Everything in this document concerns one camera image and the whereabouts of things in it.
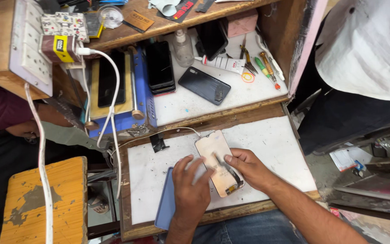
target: wooden shelf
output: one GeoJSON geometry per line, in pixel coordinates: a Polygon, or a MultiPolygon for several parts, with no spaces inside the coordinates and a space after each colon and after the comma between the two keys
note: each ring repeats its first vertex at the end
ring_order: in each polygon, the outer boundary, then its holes
{"type": "Polygon", "coordinates": [[[195,12],[195,9],[198,7],[198,5],[202,3],[202,0],[198,0],[198,2],[192,7],[186,19],[182,23],[175,23],[171,20],[156,16],[157,9],[148,9],[147,0],[130,0],[121,7],[123,16],[128,15],[132,10],[136,10],[140,14],[154,20],[155,23],[144,33],[139,33],[138,31],[124,24],[115,29],[106,29],[103,31],[100,39],[91,39],[91,42],[88,43],[86,47],[100,51],[107,51],[153,36],[170,33],[183,27],[194,26],[210,20],[219,19],[224,16],[257,8],[276,1],[278,0],[213,3],[213,5],[206,13],[201,13],[195,12]]]}

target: blue phone case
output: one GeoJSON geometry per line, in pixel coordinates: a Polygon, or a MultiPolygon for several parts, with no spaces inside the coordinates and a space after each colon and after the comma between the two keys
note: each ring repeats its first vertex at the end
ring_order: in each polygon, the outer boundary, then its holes
{"type": "Polygon", "coordinates": [[[163,185],[162,196],[160,197],[159,208],[154,221],[154,226],[164,230],[169,229],[169,224],[176,211],[174,183],[172,182],[173,169],[174,167],[169,167],[166,173],[165,184],[163,185]]]}

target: blue jeans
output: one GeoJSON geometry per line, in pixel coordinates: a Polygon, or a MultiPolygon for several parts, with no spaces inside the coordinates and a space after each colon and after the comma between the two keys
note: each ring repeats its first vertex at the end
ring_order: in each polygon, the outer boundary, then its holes
{"type": "Polygon", "coordinates": [[[306,240],[279,209],[199,226],[192,240],[192,244],[246,243],[306,244],[306,240]]]}

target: wooden stool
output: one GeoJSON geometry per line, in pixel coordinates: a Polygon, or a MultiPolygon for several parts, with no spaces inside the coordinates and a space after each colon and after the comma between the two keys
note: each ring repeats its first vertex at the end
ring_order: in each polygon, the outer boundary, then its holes
{"type": "MultiPolygon", "coordinates": [[[[46,165],[51,186],[54,243],[87,243],[87,158],[46,165]]],[[[13,175],[8,182],[0,243],[45,243],[45,198],[39,169],[13,175]]]]}

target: power strip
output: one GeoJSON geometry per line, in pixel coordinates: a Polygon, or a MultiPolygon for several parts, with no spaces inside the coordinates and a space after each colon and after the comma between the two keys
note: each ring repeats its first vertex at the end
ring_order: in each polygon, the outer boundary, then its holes
{"type": "Polygon", "coordinates": [[[52,96],[52,64],[39,53],[42,14],[34,0],[16,0],[9,69],[52,96]]]}

